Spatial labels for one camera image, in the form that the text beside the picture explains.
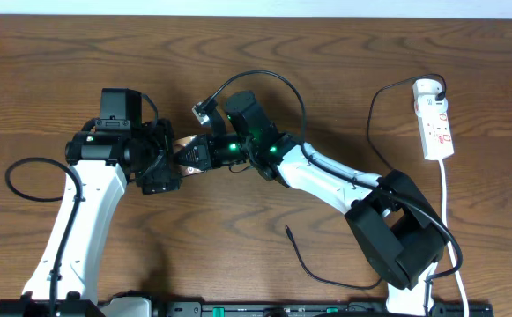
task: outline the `white wall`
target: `white wall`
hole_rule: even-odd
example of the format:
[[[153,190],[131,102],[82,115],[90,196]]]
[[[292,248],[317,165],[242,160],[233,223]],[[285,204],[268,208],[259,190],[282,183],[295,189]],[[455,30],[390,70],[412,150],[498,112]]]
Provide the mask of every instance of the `white wall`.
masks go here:
[[[0,13],[512,18],[512,0],[0,0]]]

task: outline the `brown tabletop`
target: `brown tabletop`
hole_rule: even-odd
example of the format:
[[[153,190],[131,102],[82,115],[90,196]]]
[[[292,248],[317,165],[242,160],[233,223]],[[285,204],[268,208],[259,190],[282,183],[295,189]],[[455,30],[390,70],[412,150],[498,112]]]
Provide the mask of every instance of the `brown tabletop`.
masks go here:
[[[365,141],[373,94],[407,77],[441,73],[456,149],[445,161],[449,226],[464,252],[465,288],[470,300],[492,303],[497,316],[512,315],[512,21],[499,20],[0,16],[0,299],[20,295],[60,205],[9,192],[10,163],[27,156],[63,161],[66,142],[98,115],[103,87],[148,93],[177,137],[206,133],[191,106],[252,69],[274,70],[298,87],[308,141],[318,151],[379,174],[388,170]],[[246,77],[221,101],[245,89],[281,129],[300,131],[288,87]],[[380,151],[438,210],[439,169],[423,159],[411,87],[382,94],[374,117]],[[52,196],[62,192],[64,175],[34,165],[13,181]],[[221,169],[163,195],[127,188],[108,234],[99,298],[129,289],[207,301],[386,297],[386,284],[350,291],[311,280],[284,224],[317,275],[376,280],[338,211],[254,171]],[[440,268],[449,266],[446,256]],[[434,293],[459,300],[453,277],[435,282]]]

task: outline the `robotic arm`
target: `robotic arm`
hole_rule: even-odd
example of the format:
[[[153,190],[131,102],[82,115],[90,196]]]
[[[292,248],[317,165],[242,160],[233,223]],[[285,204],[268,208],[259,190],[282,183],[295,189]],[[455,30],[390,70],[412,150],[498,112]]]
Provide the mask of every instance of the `robotic arm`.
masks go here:
[[[386,177],[363,173],[323,156],[310,144],[302,144],[297,136],[279,132],[252,92],[238,92],[228,99],[224,110],[234,127],[231,134],[226,133],[214,100],[197,104],[193,113],[201,124],[211,127],[211,134],[186,141],[174,141],[170,122],[157,119],[157,115],[154,122],[142,123],[141,100],[140,92],[104,89],[100,118],[88,122],[66,145],[66,160],[81,183],[83,199],[61,258],[56,314],[146,316],[138,312],[151,312],[150,300],[129,304],[120,299],[118,306],[113,301],[101,310],[96,306],[100,259],[113,212],[127,185],[135,181],[145,195],[163,193],[178,189],[184,176],[246,161],[267,181],[304,190],[339,210],[371,266],[390,284],[390,296],[406,302],[408,311],[395,312],[423,314],[424,279],[432,264],[442,258],[448,240],[419,213],[372,190],[382,188],[429,206],[408,176],[396,170]],[[175,144],[181,146],[176,153]],[[309,162],[301,146],[314,163]],[[327,173],[317,163],[344,177]],[[0,316],[24,316],[26,312],[48,315],[43,307],[50,301],[49,273],[70,217],[75,190],[68,177],[62,207],[39,266],[21,299],[0,300]],[[404,215],[389,228],[383,218],[401,208]],[[431,208],[425,212],[439,220]]]

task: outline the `power outlet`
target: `power outlet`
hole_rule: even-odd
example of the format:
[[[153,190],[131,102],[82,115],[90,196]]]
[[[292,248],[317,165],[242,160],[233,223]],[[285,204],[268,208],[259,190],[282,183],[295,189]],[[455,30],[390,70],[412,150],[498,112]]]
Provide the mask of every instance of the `power outlet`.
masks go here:
[[[414,112],[418,116],[424,158],[445,159],[454,153],[449,129],[448,100],[436,100],[442,85],[432,79],[420,79],[412,86]]]

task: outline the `white cable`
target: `white cable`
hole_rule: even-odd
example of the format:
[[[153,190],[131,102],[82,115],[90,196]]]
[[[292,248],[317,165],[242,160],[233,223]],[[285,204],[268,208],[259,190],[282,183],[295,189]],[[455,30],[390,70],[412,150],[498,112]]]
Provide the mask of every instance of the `white cable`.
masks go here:
[[[446,183],[446,170],[443,167],[443,160],[438,159],[438,163],[440,163],[440,173],[442,174],[442,222],[446,227],[448,226],[448,187]],[[451,260],[451,266],[455,267],[457,265],[456,254],[453,252],[453,248],[451,247],[451,243],[448,242],[448,251],[449,251],[449,259]],[[459,275],[459,271],[456,272],[456,280],[457,287],[459,287],[459,293],[461,294],[461,301],[464,305],[464,317],[469,317],[469,303],[467,302],[467,294],[465,293],[464,282],[461,279],[461,275]]]

